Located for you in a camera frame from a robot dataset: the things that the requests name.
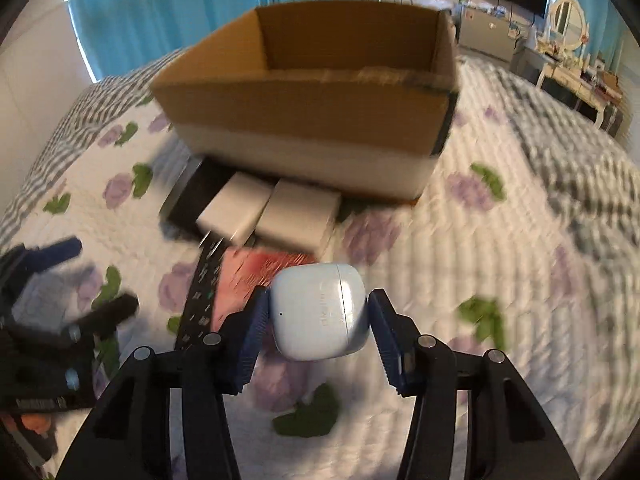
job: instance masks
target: bed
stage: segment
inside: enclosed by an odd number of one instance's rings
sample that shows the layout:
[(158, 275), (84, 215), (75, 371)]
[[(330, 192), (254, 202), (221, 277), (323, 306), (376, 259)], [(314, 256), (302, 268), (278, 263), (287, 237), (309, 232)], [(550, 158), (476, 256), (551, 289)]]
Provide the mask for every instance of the bed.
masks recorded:
[[(197, 244), (158, 211), (190, 158), (149, 80), (179, 52), (91, 86), (63, 119), (0, 222), (2, 250), (67, 235), (77, 259), (34, 279), (14, 309), (55, 330), (103, 285), (140, 299), (102, 357), (101, 391), (137, 346), (167, 351)], [(585, 480), (612, 462), (640, 416), (640, 173), (593, 124), (481, 60), (459, 59), (462, 93), (450, 138), (414, 208), (372, 209), (337, 225), (323, 260), (350, 262), (423, 333), (452, 348), (502, 346)], [(465, 317), (482, 301), (500, 328)], [(386, 378), (372, 340), (315, 370), (340, 400), (327, 436), (277, 435), (251, 388), (225, 399), (242, 477), (391, 479), (413, 410)], [(172, 396), (174, 478), (186, 478)], [(55, 475), (86, 413), (56, 417)], [(458, 402), (452, 478), (464, 471), (466, 399)]]

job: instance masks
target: purple flower pattern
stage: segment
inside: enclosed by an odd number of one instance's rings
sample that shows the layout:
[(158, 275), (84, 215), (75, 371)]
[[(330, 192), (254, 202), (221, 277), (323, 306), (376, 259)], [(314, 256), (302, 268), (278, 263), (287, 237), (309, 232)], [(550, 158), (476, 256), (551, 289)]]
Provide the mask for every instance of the purple flower pattern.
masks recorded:
[(104, 366), (100, 364), (94, 371), (94, 394), (95, 398), (99, 399), (109, 385), (109, 378), (104, 371)]
[(169, 118), (164, 112), (162, 112), (153, 121), (151, 121), (151, 124), (149, 124), (149, 133), (157, 134), (164, 130), (170, 124), (171, 123), (169, 122)]
[(472, 335), (459, 335), (447, 343), (447, 346), (456, 352), (472, 355), (483, 355), (489, 347), (480, 344)]
[(468, 209), (486, 213), (495, 205), (491, 190), (476, 174), (450, 174), (447, 177), (447, 190)]
[(158, 285), (158, 300), (161, 308), (172, 314), (180, 314), (184, 310), (184, 303), (187, 301), (197, 265), (197, 262), (179, 262), (172, 267), (171, 272), (162, 277)]
[(251, 378), (254, 403), (267, 412), (285, 412), (307, 393), (312, 363), (285, 359), (277, 350), (260, 354)]
[(453, 114), (452, 122), (454, 126), (460, 128), (461, 126), (464, 126), (468, 121), (464, 112), (456, 110), (456, 112)]
[(184, 453), (176, 455), (171, 459), (171, 473), (172, 480), (188, 480)]
[(494, 123), (501, 123), (502, 120), (500, 118), (500, 114), (498, 113), (498, 110), (496, 110), (494, 107), (489, 106), (487, 107), (487, 109), (484, 111), (484, 116), (485, 118), (493, 121)]
[(550, 288), (553, 298), (567, 298), (575, 294), (576, 284), (565, 247), (558, 245), (551, 265)]
[(393, 214), (369, 211), (357, 215), (344, 232), (342, 246), (351, 264), (373, 265), (383, 251), (393, 247), (400, 235), (400, 226)]
[(107, 182), (102, 192), (102, 198), (107, 204), (107, 209), (119, 208), (133, 189), (133, 179), (129, 173), (119, 173)]
[(102, 137), (100, 137), (100, 140), (98, 140), (98, 146), (100, 146), (101, 148), (106, 148), (107, 146), (113, 144), (116, 140), (118, 140), (123, 132), (124, 128), (120, 124), (112, 126), (105, 132)]
[(85, 314), (91, 308), (91, 302), (98, 296), (103, 285), (102, 275), (94, 267), (84, 274), (78, 286), (78, 310)]

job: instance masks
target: white mirror frame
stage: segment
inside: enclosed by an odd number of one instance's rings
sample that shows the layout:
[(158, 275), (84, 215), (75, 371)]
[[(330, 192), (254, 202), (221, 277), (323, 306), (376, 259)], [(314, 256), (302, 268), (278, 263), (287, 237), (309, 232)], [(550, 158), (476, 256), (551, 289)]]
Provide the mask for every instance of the white mirror frame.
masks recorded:
[(567, 50), (576, 50), (582, 45), (582, 36), (587, 33), (587, 20), (584, 17), (584, 11), (580, 6), (580, 2), (578, 0), (556, 0), (552, 3), (551, 7), (549, 7), (549, 14), (547, 15), (547, 19), (551, 24), (551, 30), (554, 32), (559, 32), (556, 29), (556, 12), (558, 12), (559, 7), (565, 2), (569, 3), (574, 9), (577, 9), (580, 14), (580, 18), (582, 20), (582, 32), (580, 34), (580, 39), (577, 43), (565, 43), (564, 48)]

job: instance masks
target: open cardboard box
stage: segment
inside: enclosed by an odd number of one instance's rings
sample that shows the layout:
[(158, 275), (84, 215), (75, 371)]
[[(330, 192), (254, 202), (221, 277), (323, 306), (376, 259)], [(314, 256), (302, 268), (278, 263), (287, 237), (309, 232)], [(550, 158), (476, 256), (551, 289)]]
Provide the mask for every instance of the open cardboard box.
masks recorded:
[(370, 0), (257, 7), (165, 67), (151, 90), (194, 153), (410, 202), (458, 97), (449, 22)]

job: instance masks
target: white earbuds case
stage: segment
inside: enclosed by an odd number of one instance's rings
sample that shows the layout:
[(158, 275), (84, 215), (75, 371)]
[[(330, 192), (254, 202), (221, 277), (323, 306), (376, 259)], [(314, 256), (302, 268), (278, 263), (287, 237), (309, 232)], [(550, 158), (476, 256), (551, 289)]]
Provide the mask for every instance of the white earbuds case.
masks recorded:
[(278, 350), (293, 361), (351, 354), (369, 336), (364, 283), (350, 265), (281, 270), (271, 282), (270, 317)]

